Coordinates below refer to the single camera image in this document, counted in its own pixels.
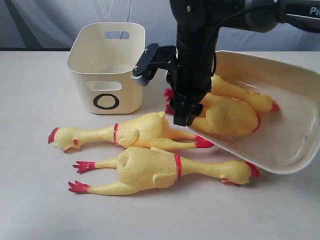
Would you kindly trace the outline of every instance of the table surface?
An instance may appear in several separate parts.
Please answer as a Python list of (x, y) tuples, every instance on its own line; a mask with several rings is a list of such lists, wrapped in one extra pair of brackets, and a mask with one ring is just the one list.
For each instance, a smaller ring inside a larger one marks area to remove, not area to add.
[[(250, 52), (319, 71), (320, 52)], [(75, 194), (68, 181), (111, 183), (114, 169), (79, 175), (76, 161), (116, 157), (123, 149), (97, 142), (65, 154), (48, 136), (54, 127), (97, 129), (164, 109), (163, 73), (130, 115), (96, 115), (83, 106), (66, 67), (68, 52), (0, 52), (0, 239), (320, 239), (320, 155), (300, 172), (233, 187), (188, 175), (167, 189), (129, 196)], [(184, 151), (215, 161), (217, 149)]]

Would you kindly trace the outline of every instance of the plastic container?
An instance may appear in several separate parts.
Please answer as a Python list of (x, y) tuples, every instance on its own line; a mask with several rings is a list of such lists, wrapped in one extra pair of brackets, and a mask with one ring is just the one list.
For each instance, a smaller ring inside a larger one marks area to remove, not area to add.
[(145, 29), (131, 22), (99, 22), (78, 34), (67, 67), (91, 113), (128, 114), (142, 104), (143, 88), (131, 78), (145, 49)]
[(261, 114), (253, 134), (225, 138), (189, 129), (218, 147), (274, 174), (305, 168), (320, 147), (320, 75), (298, 66), (230, 51), (217, 52), (217, 70), (226, 81), (267, 94), (280, 107)]

